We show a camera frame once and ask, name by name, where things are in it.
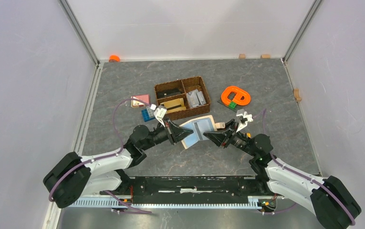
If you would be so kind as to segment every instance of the small wooden block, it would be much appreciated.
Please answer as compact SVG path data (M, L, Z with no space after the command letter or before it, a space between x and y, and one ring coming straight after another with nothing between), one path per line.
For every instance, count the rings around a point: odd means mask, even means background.
M296 102L300 102L302 98L299 96L299 88L295 88L293 90L293 95L295 96Z
M269 54L262 54L261 55L261 59L270 59L271 58L271 55Z
M215 123L216 129L224 129L226 128L226 123Z

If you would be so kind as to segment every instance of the black object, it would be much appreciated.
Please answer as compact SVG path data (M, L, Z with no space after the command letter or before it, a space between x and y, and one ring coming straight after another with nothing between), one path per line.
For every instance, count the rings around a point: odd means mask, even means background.
M144 150L169 140L175 144L191 133L193 130L179 127L168 118L164 120L165 127L157 125L153 131L149 131L145 125L138 125L133 130L124 148L128 150L133 161L129 167L133 167L142 162L147 155ZM81 157L75 152L68 153L63 159L45 176L43 184L50 192L57 181L71 168L81 163ZM74 203L82 194L88 179L91 176L90 168L80 166L73 173L69 174L56 188L53 193L53 200L59 208L65 208ZM117 170L122 179L122 186L129 187L129 177L123 170Z
M239 123L234 119L231 119L226 123L225 129L204 132L203 135L219 147L226 148L229 145L234 145L238 149L253 156L253 158L249 160L249 164L252 170L257 174L255 177L257 181L256 187L262 194L269 193L271 192L267 186L269 178L265 168L268 166L268 162L272 160L270 152L273 150L273 146L271 145L270 137L259 134L253 138L249 138L241 132L236 133L238 126Z
M56 182L71 168L81 163L81 157L75 152L66 154L63 159L45 176L43 183L50 192ZM90 168L81 166L69 174L56 188L53 200L59 208L65 208L75 202L84 190L91 176Z
M135 177L130 179L135 204L240 204L248 203L248 196L263 195L256 188L257 181L249 176L194 177ZM181 193L192 188L211 193ZM130 190L112 191L114 195L130 195Z
M178 90L178 88L169 89L169 90L157 92L157 99L162 99L162 98L174 96L174 95L177 95L177 94L182 94Z
M203 135L219 147L226 148L229 145L234 145L253 156L249 160L249 164L257 174L255 177L257 190L262 194L270 193L271 191L267 186L269 178L265 171L268 163L272 160L270 152L273 150L273 147L270 137L264 134L256 135L253 138L246 137L241 132L236 133L238 125L239 123L232 119L226 123L225 129L205 132ZM354 218L361 214L361 208L338 178L330 176L323 181L323 185L340 199ZM317 219L326 229L345 229L351 225L351 220L345 211L321 187L314 189L310 198Z
M346 189L344 184L336 177L329 176L323 180L323 185L328 188L341 203L348 209L352 217L361 214L361 207ZM320 187L313 190L310 195L316 217L326 229L345 229L351 225L351 220L340 205Z

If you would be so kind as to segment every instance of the cable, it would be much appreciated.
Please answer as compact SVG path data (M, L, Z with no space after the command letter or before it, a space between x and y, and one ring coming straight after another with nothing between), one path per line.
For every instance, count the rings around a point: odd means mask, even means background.
M115 198L121 205L126 206L127 209L133 209L136 212L130 212L130 211L119 211L119 213L122 214L151 214L151 211L144 211L144 210L140 210L138 208L134 208L128 204L126 204L125 202L121 201L118 197L116 197L114 194L111 193L111 191L109 190L105 190L104 192L106 192L107 194L109 194L110 196L112 196L113 198Z
M276 215L276 214L280 214L280 213L283 213L283 212L287 212L287 211L291 210L292 208L294 208L296 206L297 206L297 204L294 203L292 206L288 207L287 209L280 210L280 211L274 211L274 212L262 212L262 215Z
M79 164L77 164L76 166L72 167L69 171L67 171L57 182L56 184L54 184L53 188L51 189L50 193L49 193L49 201L50 202L54 202L53 200L53 193L56 191L57 187L59 186L59 184L64 180L66 179L66 177L68 175L70 175L72 172L74 172L76 169L78 169L79 167L85 165L85 164L88 164L88 163L91 163L91 162L94 162L96 160L101 160L101 159L105 159L105 158L108 158L108 157L112 157L112 156L119 156L120 153L123 151L123 140L122 140L122 137L120 136L116 126L115 126L115 112L117 111L118 107L123 104L124 102L127 102L127 101L138 101L138 102L141 102L147 106L150 106L150 104L144 102L144 101L141 101L139 99L135 99L135 98L128 98L128 99L125 99L123 101L121 101L116 107L115 107L115 110L114 110L114 114L112 115L112 120L113 120L113 123L114 123L114 130L115 130L115 133L116 135L118 136L120 142L121 142L121 146L120 146L120 150L119 151L116 151L115 153L113 154L109 154L109 155L104 155L104 156L99 156L99 157L96 157L94 159L89 159L89 160L86 160L86 161L83 161Z
M262 114L262 128L263 128L263 130L264 130L264 134L266 134L266 131L265 131L265 113L266 113L266 109L264 109L264 111L263 111L263 114ZM338 197L336 197L328 188L326 188L323 184L321 184L320 182L318 182L318 181L316 181L316 180L314 180L313 178L311 178L311 177L308 177L308 176L306 176L306 175L303 175L303 174L301 174L301 173L299 173L298 171L295 171L295 170L293 170L293 169L291 169L291 168L288 168L288 167L286 167L286 166L284 166L283 164L281 164L281 163L279 163L277 160L276 160L276 158L273 156L273 154L272 154L272 151L270 152L270 154L271 154L271 157L272 157L272 159L273 159L273 161L278 165L278 166L280 166L281 168L283 168L283 169L287 169L289 172L292 172L293 174L296 174L296 175L298 175L298 176L300 176L300 177L302 177L302 178L304 178L304 179L306 179L306 180L309 180L311 183L314 183L314 184L317 184L319 187L321 187L324 191L326 191L327 192L327 194L328 195L330 195L339 205L340 205L340 207L344 210L344 212L347 214L347 216L349 217L349 219L351 220L351 225L353 226L353 225L355 225L355 219L354 219L354 217L351 215L351 213L349 212L349 210L345 207L345 205L338 199Z

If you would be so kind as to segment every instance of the gray metal part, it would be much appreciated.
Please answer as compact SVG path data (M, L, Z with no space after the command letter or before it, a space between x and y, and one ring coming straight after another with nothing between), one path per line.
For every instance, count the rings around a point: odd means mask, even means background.
M278 199L278 210L293 204ZM317 218L297 206L274 216L251 209L145 209L152 215L118 215L109 208L65 208L58 229L323 229Z
M66 13L67 18L69 19L71 25L74 28L75 33L80 38L81 43L83 44L84 48L87 50L88 55L90 56L91 60L95 63L95 65L99 65L99 59L96 56L91 44L89 43L81 25L79 24L76 16L74 15L73 10L70 7L70 4L67 0L58 0L63 11Z
M310 22L312 21L315 13L320 7L320 4L323 0L314 0L312 6L310 7L309 11L306 14L306 17L304 18L302 24L300 25L299 30L297 31L293 41L291 42L288 50L286 51L283 60L286 62L291 57L293 51L295 50L297 44L299 43L300 39L302 38L304 32L306 31L307 27L309 26Z

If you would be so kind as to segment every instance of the metal frame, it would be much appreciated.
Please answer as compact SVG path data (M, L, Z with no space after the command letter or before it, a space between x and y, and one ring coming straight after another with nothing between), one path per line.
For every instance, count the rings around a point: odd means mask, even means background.
M99 80L101 78L103 63L97 65L94 71L94 77L91 80L91 87L86 98L84 113L80 119L79 130L77 136L73 141L72 149L81 155L84 147L85 136L87 135L88 124L90 123L92 109L98 89ZM43 221L42 229L56 229L59 223L61 209L57 207L56 203L51 202L48 206L45 219Z
M309 9L309 12L307 12L306 17L304 18L302 24L300 25L299 30L297 31L292 43L290 44L288 51L286 51L285 55L283 56L282 60L283 62L287 62L289 58L291 57L293 51L295 50L297 44L299 43L300 39L302 38L304 32L306 31L307 27L309 27L310 22L312 21L315 13L319 9L321 3L323 0L314 0L312 6Z
M89 43L83 29L81 28L81 25L79 24L77 18L75 17L74 12L70 7L70 4L68 3L67 0L58 0L58 1L61 7L63 8L63 11L66 13L71 25L73 26L75 33L77 34L78 38L80 38L81 43L83 43L83 46L87 50L91 60L95 63L95 65L99 65L100 61L96 56L91 44Z

